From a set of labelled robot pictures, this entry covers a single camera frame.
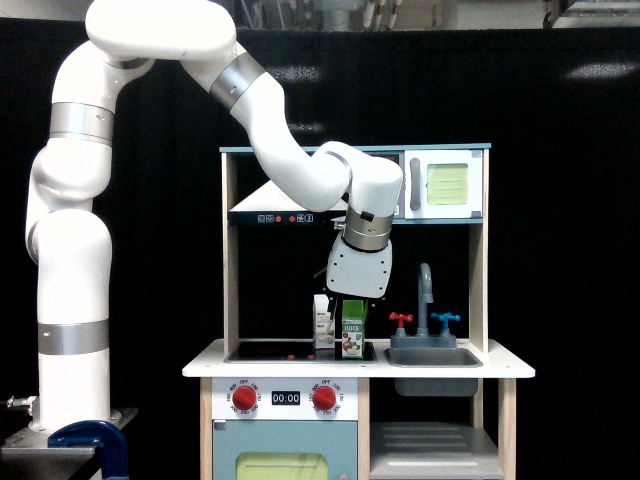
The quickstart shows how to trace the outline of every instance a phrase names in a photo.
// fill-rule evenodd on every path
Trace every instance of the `sink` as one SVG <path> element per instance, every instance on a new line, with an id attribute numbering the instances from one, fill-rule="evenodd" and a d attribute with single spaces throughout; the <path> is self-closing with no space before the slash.
<path id="1" fill-rule="evenodd" d="M 388 348 L 394 367 L 481 367 L 482 362 L 466 348 Z"/>
<path id="2" fill-rule="evenodd" d="M 481 367 L 464 348 L 388 348 L 389 365 L 409 368 Z M 471 397 L 478 391 L 477 378 L 396 378 L 396 391 L 406 397 Z"/>

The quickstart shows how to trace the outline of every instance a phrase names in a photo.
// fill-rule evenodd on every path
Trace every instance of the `control knob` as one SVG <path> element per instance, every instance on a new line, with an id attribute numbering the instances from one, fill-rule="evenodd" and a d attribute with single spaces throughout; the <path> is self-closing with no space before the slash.
<path id="1" fill-rule="evenodd" d="M 253 388 L 243 385 L 233 392 L 232 401 L 238 410 L 250 410 L 256 404 L 256 392 Z"/>
<path id="2" fill-rule="evenodd" d="M 311 401 L 313 402 L 313 406 L 318 410 L 331 410 L 336 404 L 336 393 L 331 387 L 318 387 L 316 391 L 313 392 Z"/>

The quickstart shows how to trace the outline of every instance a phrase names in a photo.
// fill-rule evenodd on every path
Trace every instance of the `red knob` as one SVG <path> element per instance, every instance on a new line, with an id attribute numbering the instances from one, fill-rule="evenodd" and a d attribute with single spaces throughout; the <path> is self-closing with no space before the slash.
<path id="1" fill-rule="evenodd" d="M 246 385 L 233 392 L 233 404 L 238 410 L 250 410 L 256 404 L 256 392 Z"/>
<path id="2" fill-rule="evenodd" d="M 394 320 L 398 320 L 398 328 L 404 328 L 404 322 L 413 322 L 413 315 L 402 315 L 401 313 L 391 312 L 391 315 L 389 315 L 389 320 L 391 320 L 392 322 Z"/>
<path id="3" fill-rule="evenodd" d="M 336 392 L 331 387 L 318 387 L 311 400 L 318 410 L 331 410 L 336 404 Z"/>

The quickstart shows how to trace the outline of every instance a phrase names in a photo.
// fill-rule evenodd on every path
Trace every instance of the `white carton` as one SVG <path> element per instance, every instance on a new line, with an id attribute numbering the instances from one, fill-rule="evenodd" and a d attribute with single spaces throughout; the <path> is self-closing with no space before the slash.
<path id="1" fill-rule="evenodd" d="M 329 311 L 329 298 L 325 294 L 313 296 L 313 346 L 335 348 L 336 328 Z"/>

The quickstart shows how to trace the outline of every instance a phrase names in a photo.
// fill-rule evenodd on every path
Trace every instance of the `red faucet handle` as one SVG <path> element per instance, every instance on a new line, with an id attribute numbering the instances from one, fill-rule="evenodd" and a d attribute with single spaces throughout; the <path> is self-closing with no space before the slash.
<path id="1" fill-rule="evenodd" d="M 404 322 L 413 322 L 413 315 L 403 315 L 401 313 L 391 312 L 391 315 L 389 315 L 389 320 L 391 320 L 392 322 L 397 320 L 398 328 L 404 328 Z"/>

